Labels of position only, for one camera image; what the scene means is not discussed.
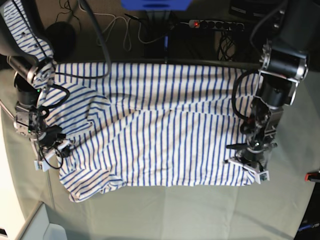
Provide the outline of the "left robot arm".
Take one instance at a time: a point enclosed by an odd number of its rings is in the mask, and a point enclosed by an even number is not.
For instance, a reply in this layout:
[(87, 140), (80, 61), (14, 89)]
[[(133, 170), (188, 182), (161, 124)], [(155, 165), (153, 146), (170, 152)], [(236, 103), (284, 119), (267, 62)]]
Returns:
[[(277, 147), (275, 136), (284, 106), (293, 104), (299, 84), (309, 71), (310, 50), (320, 30), (320, 3), (317, 0), (283, 0), (254, 26), (249, 40), (259, 29), (272, 23), (272, 35), (258, 49), (260, 68), (247, 70), (234, 82), (231, 105), (242, 120), (245, 142), (228, 145), (235, 150), (229, 164), (241, 167), (260, 184), (270, 179), (267, 153)], [(251, 112), (245, 116), (236, 106), (236, 93), (245, 77), (258, 74)]]

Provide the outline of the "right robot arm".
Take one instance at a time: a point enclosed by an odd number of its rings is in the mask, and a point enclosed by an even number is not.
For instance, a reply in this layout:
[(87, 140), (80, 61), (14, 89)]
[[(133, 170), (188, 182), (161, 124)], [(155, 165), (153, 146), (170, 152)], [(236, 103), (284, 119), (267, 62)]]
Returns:
[(49, 163), (53, 155), (64, 160), (71, 153), (72, 142), (62, 128), (46, 125), (51, 109), (64, 107), (70, 91), (55, 84), (56, 61), (51, 43), (41, 35), (37, 25), (39, 14), (35, 3), (22, 0), (0, 2), (0, 53), (16, 71), (14, 86), (18, 102), (15, 106), (15, 130), (31, 141), (36, 163)]

